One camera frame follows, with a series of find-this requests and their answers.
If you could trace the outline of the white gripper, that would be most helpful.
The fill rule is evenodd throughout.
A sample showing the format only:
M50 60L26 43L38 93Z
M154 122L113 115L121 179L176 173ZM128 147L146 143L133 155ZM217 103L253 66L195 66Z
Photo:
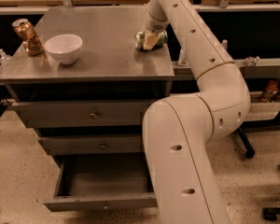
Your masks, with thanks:
M168 23L168 18L158 0L150 0L147 4L147 14L145 20L145 27L148 31L145 31L143 45L144 50L153 49L159 40L156 33L164 31L167 28Z

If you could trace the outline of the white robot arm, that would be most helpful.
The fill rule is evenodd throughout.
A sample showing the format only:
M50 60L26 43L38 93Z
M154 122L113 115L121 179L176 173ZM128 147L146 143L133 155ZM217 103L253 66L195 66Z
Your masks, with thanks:
M235 131L250 94L232 57L189 0L150 0L147 28L168 21L184 51L198 92L152 104L143 144L162 224L231 224L206 152L210 141Z

